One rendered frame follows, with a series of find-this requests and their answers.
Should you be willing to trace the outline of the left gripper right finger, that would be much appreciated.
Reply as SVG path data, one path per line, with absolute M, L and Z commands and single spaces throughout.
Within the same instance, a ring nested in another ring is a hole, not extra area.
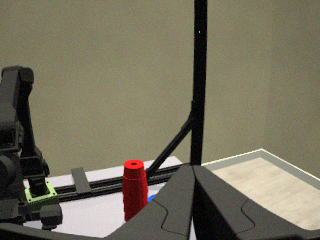
M 262 207 L 203 165 L 192 169 L 196 240 L 320 240 L 320 229 L 305 232 L 310 230 Z

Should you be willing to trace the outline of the red cup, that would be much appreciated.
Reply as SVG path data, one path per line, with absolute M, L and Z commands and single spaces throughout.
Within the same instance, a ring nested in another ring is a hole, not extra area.
M 142 208 L 147 205 L 148 194 L 141 199 L 129 199 L 123 195 L 123 204 L 129 208 Z
M 125 221 L 128 221 L 128 220 L 130 220 L 132 217 L 130 217 L 130 216 L 128 216 L 128 215 L 124 215 L 124 218 L 125 218 Z
M 124 213 L 130 217 L 135 216 L 136 213 L 138 213 L 139 211 L 141 211 L 144 207 L 142 208 L 129 208 L 127 206 L 124 205 Z
M 124 163 L 122 186 L 122 194 L 129 199 L 141 199 L 148 194 L 147 179 L 142 161 L 129 160 Z

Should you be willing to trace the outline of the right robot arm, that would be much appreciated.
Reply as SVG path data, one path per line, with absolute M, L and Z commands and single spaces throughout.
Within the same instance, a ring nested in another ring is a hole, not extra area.
M 34 83 L 33 70 L 19 65 L 8 66 L 2 68 L 1 76 L 0 192 L 9 185 L 28 179 L 32 198 L 50 194 L 44 178 L 48 177 L 50 171 L 42 152 L 35 145 L 29 108 L 28 96 Z M 22 155 L 19 158 L 20 151 Z M 27 221 L 32 221 L 28 201 L 23 201 L 17 191 L 12 192 L 11 198 L 3 198 L 0 193 L 0 223 L 23 226 Z

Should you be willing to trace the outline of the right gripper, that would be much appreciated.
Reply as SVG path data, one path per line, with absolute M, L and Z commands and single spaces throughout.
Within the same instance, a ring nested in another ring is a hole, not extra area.
M 19 195 L 21 196 L 23 201 L 27 201 L 24 182 L 12 184 L 0 193 L 2 193 L 3 198 L 11 198 L 12 192 L 16 191 L 19 192 Z M 62 224 L 63 221 L 61 206 L 59 206 L 58 204 L 44 205 L 41 207 L 40 211 L 33 211 L 32 221 L 40 220 L 42 223 L 41 229 L 49 231 L 51 231 L 52 229 L 56 229 L 57 225 Z

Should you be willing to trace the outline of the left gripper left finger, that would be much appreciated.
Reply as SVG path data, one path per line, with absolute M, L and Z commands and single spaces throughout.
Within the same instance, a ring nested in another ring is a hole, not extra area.
M 106 237 L 0 223 L 0 240 L 190 240 L 194 188 L 192 166 L 182 165 L 141 211 Z

